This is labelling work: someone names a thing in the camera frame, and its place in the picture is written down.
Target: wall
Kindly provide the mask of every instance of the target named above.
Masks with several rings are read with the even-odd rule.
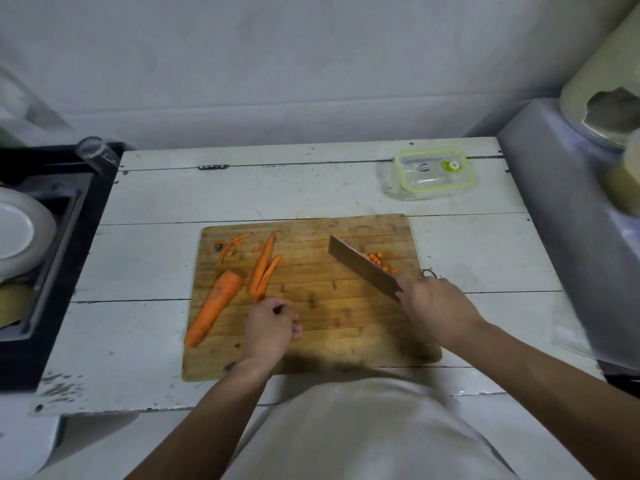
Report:
[[[638,0],[0,0],[4,64],[138,148],[455,137],[556,95]]]

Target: person's right arm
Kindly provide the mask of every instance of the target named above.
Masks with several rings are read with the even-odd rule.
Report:
[[[486,322],[444,279],[397,277],[418,333],[503,387],[597,480],[640,477],[640,400]]]

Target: knife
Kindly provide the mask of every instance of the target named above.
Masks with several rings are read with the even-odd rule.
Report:
[[[396,291],[401,291],[401,289],[396,283],[396,279],[334,235],[329,236],[329,254],[389,298],[400,302]]]

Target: person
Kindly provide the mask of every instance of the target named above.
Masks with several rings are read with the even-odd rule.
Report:
[[[597,480],[640,477],[638,399],[485,321],[446,279],[397,282],[419,337],[503,387]],[[318,385],[277,405],[230,463],[271,371],[302,333],[297,320],[284,299],[255,306],[242,359],[127,479],[516,478],[430,389],[384,378]]]

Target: bamboo cutting board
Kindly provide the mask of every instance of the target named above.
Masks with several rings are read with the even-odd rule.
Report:
[[[383,261],[420,276],[409,220],[403,214],[206,227],[200,246],[189,309],[193,323],[204,299],[223,271],[249,277],[258,259],[252,253],[276,230],[271,257],[284,256],[271,277],[267,296],[290,299],[304,332],[292,343],[275,373],[319,372],[437,362],[440,347],[422,344],[400,305],[373,288],[328,252],[329,235],[364,253],[382,253]],[[218,267],[215,241],[252,232],[233,256]],[[182,379],[219,379],[242,351],[244,319],[253,306],[246,286],[220,314],[208,336],[194,349],[185,347]]]

